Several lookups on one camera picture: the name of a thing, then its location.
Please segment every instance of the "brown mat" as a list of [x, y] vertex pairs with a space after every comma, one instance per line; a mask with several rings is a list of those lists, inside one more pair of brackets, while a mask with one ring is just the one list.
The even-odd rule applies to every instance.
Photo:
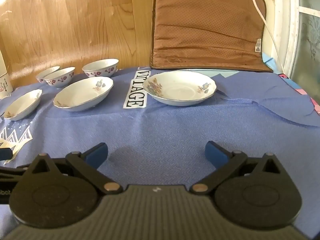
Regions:
[[152, 68], [272, 72], [255, 52], [264, 23], [252, 0], [154, 0], [152, 20]]

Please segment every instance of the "white cord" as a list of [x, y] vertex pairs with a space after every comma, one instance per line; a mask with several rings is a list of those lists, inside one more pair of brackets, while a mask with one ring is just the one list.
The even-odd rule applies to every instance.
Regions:
[[273, 37], [273, 34], [272, 34], [271, 31], [269, 30], [268, 25], [267, 25], [267, 22], [266, 22], [265, 18], [263, 17], [261, 11], [259, 10], [259, 8], [258, 8], [258, 6], [257, 6], [256, 0], [252, 0], [252, 1], [253, 1], [253, 4], [254, 4], [257, 12], [259, 13], [261, 19], [263, 20], [263, 22], [264, 22], [264, 24], [265, 24], [265, 26], [266, 26], [266, 28], [267, 28], [267, 30], [268, 30], [268, 33], [269, 33], [270, 36], [271, 36], [271, 39], [272, 39], [272, 41], [273, 41], [273, 44], [274, 44], [274, 46], [275, 46], [275, 48], [276, 48], [276, 52], [277, 52], [277, 55], [278, 55], [278, 60], [279, 60], [279, 63], [280, 63], [281, 69], [282, 69], [282, 73], [284, 73], [284, 67], [283, 67], [283, 65], [281, 64], [281, 60], [280, 60], [280, 57], [279, 57], [279, 50], [278, 50], [278, 47], [277, 47], [277, 45], [276, 45], [275, 38]]

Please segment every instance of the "bowl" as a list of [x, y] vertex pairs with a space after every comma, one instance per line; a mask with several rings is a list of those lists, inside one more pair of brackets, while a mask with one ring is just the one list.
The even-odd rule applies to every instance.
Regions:
[[51, 67], [48, 68], [42, 72], [40, 72], [38, 75], [36, 75], [36, 79], [39, 83], [46, 83], [44, 80], [44, 77], [51, 74], [52, 72], [57, 71], [60, 68], [60, 66], [55, 66], [55, 67]]
[[80, 80], [61, 90], [53, 105], [66, 111], [82, 111], [100, 103], [113, 87], [108, 77], [92, 77]]
[[213, 96], [217, 86], [208, 76], [193, 71], [169, 71], [143, 82], [144, 90], [155, 100], [170, 106], [191, 106]]
[[32, 90], [15, 100], [4, 111], [4, 119], [17, 121], [31, 114], [40, 102], [41, 89]]
[[107, 58], [85, 65], [82, 70], [88, 77], [111, 77], [117, 69], [119, 60]]
[[44, 80], [52, 87], [66, 87], [75, 74], [75, 67], [67, 67], [47, 75]]

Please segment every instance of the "screw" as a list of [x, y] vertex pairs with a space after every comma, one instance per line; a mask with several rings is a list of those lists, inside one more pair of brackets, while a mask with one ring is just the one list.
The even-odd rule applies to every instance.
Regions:
[[107, 191], [116, 191], [120, 188], [120, 185], [115, 182], [108, 182], [103, 187]]
[[208, 190], [208, 186], [206, 184], [194, 184], [192, 186], [192, 189], [195, 191], [195, 192], [205, 192]]

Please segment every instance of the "wood panel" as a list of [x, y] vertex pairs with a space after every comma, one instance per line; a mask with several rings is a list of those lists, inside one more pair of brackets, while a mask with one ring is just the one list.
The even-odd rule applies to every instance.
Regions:
[[149, 65], [152, 0], [0, 0], [0, 50], [13, 87], [50, 66], [118, 58]]

